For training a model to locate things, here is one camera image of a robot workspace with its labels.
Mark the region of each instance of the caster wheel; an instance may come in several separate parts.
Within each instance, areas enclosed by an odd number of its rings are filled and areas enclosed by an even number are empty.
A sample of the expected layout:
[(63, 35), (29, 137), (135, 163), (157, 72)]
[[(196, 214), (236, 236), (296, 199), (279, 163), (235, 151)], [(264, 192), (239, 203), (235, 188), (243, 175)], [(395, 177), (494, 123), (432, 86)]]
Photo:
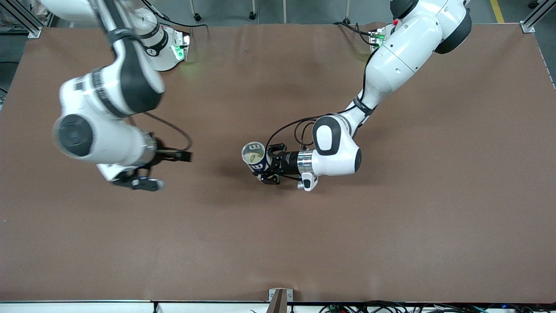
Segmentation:
[(529, 4), (527, 4), (527, 7), (529, 7), (530, 9), (534, 9), (539, 5), (539, 2), (537, 2), (536, 0), (533, 1), (529, 1)]

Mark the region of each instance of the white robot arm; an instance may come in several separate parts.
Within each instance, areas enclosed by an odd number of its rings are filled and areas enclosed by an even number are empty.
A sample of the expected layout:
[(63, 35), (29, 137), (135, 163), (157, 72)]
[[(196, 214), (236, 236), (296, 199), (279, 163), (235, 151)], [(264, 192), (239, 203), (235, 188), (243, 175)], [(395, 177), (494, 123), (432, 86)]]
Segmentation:
[(152, 134), (122, 120), (155, 109), (164, 84), (149, 64), (124, 5), (91, 0), (91, 7), (116, 60), (62, 85), (62, 115), (54, 125), (54, 137), (63, 153), (96, 163), (108, 181), (157, 191), (162, 182), (139, 176), (138, 169), (150, 170), (162, 160), (189, 162), (191, 154), (164, 148)]
[[(40, 0), (54, 15), (68, 21), (97, 21), (89, 0)], [(143, 44), (153, 69), (167, 71), (183, 61), (189, 47), (189, 34), (183, 34), (169, 26), (162, 26), (156, 16), (141, 0), (120, 0), (128, 16), (131, 28)]]
[(357, 129), (378, 103), (407, 82), (434, 52), (450, 52), (471, 30), (463, 0), (392, 0), (390, 9), (396, 24), (371, 35), (380, 39), (380, 47), (365, 66), (363, 89), (344, 111), (315, 121), (315, 149), (286, 152), (283, 144), (266, 147), (269, 156), (261, 167), (262, 158), (250, 154), (255, 150), (250, 147), (257, 143), (244, 147), (244, 161), (261, 181), (276, 184), (280, 176), (299, 175), (298, 187), (311, 191), (321, 175), (357, 172), (361, 164), (361, 149), (353, 140)]

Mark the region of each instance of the yellow floor line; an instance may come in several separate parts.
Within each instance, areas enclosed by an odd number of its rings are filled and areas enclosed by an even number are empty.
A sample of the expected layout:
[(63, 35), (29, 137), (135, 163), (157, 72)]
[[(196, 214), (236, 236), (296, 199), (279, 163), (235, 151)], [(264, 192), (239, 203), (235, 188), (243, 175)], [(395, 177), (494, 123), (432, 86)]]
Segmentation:
[(497, 0), (490, 0), (490, 5), (492, 6), (492, 10), (494, 11), (494, 16), (496, 17), (497, 23), (505, 23), (504, 17), (502, 16), (502, 11), (500, 11), (500, 6), (498, 5)]

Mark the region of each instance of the brown paper mat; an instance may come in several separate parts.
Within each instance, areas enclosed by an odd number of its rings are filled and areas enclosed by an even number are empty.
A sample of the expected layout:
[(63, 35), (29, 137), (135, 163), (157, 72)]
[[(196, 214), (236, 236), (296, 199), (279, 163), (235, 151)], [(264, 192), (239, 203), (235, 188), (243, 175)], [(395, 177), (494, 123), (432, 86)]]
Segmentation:
[[(99, 30), (29, 40), (0, 113), (0, 299), (552, 302), (556, 96), (533, 35), (475, 25), (359, 131), (361, 169), (311, 193), (256, 181), (241, 147), (342, 110), (368, 49), (336, 26), (196, 29), (155, 114), (195, 161), (158, 193), (106, 183), (52, 140), (58, 89), (112, 62)], [(138, 125), (185, 144), (144, 116)], [(288, 130), (276, 138), (297, 148)]]

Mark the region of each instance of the blue cup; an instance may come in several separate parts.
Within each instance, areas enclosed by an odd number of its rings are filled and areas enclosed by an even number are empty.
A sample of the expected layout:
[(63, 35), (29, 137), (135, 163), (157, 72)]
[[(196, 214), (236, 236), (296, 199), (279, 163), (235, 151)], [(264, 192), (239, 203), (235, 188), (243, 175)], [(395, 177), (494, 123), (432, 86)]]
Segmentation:
[(252, 172), (261, 174), (269, 168), (270, 157), (266, 154), (265, 145), (253, 141), (241, 149), (241, 157)]

